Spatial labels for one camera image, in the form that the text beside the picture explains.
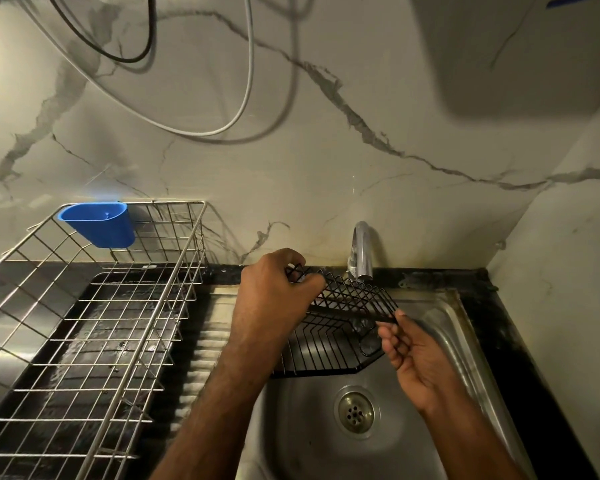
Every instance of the white wall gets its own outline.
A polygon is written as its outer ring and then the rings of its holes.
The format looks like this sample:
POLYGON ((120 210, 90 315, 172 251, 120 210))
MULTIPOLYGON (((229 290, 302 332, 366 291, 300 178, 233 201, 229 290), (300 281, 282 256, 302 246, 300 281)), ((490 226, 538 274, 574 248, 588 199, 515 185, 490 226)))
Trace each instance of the white wall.
MULTIPOLYGON (((344 264, 366 219, 378 266, 485 266, 600 105, 600 0, 546 2, 253 0, 253 94, 213 143, 120 109, 3 2, 0 252, 62 202, 149 196, 209 200, 222 262, 293 246, 344 264)), ((144 73, 114 70, 35 3, 149 116, 204 130, 242 99, 242 0, 159 0, 144 73)), ((142 48, 144 0, 67 3, 109 50, 142 48)))
POLYGON ((600 474, 600 111, 489 265, 491 279, 600 474), (583 180, 597 175, 599 180, 583 180))

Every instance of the blue utensil holder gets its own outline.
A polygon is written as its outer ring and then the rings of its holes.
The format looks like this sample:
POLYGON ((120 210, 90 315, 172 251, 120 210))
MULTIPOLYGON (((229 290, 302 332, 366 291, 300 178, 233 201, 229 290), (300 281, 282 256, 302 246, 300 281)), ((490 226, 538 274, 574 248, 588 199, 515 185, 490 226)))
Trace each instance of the blue utensil holder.
POLYGON ((57 217, 97 248, 128 248, 136 240, 124 202, 76 203, 62 210, 57 217))

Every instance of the drain strainer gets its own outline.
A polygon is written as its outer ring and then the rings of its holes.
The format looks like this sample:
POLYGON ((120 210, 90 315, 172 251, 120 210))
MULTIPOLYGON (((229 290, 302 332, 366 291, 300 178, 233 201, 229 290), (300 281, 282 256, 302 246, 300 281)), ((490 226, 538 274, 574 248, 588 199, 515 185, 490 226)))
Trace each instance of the drain strainer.
POLYGON ((337 406, 337 414, 344 428, 356 435, 368 432, 375 419, 371 401, 360 392, 343 395, 337 406))

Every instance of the chrome faucet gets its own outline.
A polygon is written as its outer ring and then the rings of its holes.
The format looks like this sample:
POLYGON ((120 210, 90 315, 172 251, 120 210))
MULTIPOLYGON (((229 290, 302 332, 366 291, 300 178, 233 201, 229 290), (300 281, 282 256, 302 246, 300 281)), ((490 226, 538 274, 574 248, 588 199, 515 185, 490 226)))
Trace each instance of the chrome faucet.
POLYGON ((353 241, 347 272, 352 280, 366 281, 373 278, 371 227, 364 221, 360 221, 353 228, 353 241))

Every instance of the person's left hand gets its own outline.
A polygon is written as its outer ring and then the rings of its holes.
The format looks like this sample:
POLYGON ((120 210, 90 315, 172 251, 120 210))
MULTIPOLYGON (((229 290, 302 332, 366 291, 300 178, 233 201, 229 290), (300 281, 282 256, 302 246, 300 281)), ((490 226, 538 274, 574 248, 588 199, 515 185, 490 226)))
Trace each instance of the person's left hand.
POLYGON ((289 334, 326 285, 321 274, 290 283, 286 266, 304 263, 300 253, 285 248, 242 270, 229 343, 268 361, 267 367, 275 366, 289 334))

